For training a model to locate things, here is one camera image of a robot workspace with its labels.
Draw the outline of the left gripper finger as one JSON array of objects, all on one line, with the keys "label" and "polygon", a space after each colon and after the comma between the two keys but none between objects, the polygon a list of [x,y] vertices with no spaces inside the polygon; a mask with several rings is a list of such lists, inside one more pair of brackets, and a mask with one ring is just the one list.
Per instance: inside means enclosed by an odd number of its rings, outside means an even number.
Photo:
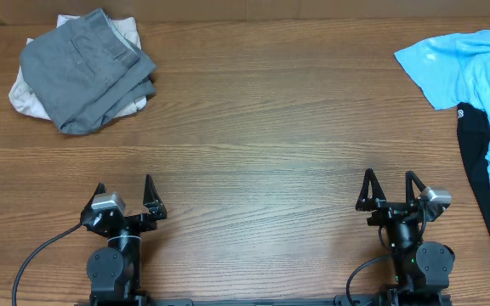
[{"label": "left gripper finger", "polygon": [[98,183],[93,195],[91,196],[90,200],[88,201],[88,203],[86,204],[86,206],[84,207],[84,210],[89,210],[92,206],[92,203],[94,201],[94,198],[97,196],[97,195],[100,195],[100,194],[104,194],[106,193],[106,188],[105,188],[105,185],[103,183]]},{"label": "left gripper finger", "polygon": [[153,215],[155,219],[167,218],[167,208],[163,205],[150,174],[145,176],[143,206],[148,209],[149,214]]}]

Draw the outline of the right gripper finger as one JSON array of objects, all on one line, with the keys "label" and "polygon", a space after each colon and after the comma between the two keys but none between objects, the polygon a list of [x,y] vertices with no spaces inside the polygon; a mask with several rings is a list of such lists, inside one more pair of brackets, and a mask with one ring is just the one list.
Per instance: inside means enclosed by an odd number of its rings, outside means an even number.
[{"label": "right gripper finger", "polygon": [[356,201],[356,210],[371,212],[386,204],[385,193],[372,168],[365,171],[361,191]]},{"label": "right gripper finger", "polygon": [[406,203],[411,204],[416,199],[413,188],[417,187],[419,192],[422,192],[426,188],[426,186],[413,171],[407,171],[405,173],[405,182],[406,182]]}]

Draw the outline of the light blue printed t-shirt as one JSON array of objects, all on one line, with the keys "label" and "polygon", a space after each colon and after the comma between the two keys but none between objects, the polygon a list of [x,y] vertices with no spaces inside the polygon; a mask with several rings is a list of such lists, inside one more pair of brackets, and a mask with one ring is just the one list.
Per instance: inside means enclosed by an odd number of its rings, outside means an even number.
[{"label": "light blue printed t-shirt", "polygon": [[[435,110],[466,103],[484,111],[490,127],[490,30],[427,38],[395,58]],[[486,159],[490,181],[490,144]]]}]

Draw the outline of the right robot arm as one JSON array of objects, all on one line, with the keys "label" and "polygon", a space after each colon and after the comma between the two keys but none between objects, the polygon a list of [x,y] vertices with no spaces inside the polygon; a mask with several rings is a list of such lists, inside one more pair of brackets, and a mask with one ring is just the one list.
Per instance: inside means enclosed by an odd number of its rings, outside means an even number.
[{"label": "right robot arm", "polygon": [[[349,276],[345,295],[350,304],[376,306],[450,305],[442,291],[449,287],[453,250],[425,241],[426,225],[436,221],[450,206],[448,190],[423,184],[412,171],[405,174],[405,201],[388,201],[373,169],[365,171],[356,210],[370,212],[369,226],[378,229],[379,241],[388,253],[360,265]],[[382,286],[371,297],[352,297],[350,284],[358,272],[385,259],[393,263],[396,283]]]}]

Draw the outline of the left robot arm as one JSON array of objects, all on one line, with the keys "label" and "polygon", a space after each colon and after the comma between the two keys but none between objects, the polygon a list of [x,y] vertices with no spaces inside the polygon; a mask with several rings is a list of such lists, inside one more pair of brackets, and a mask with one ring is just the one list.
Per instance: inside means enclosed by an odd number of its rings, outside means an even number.
[{"label": "left robot arm", "polygon": [[151,175],[145,176],[143,206],[146,212],[127,216],[122,197],[99,184],[81,212],[81,225],[107,239],[107,246],[93,252],[86,265],[91,305],[154,304],[141,289],[141,235],[155,230],[167,209]]}]

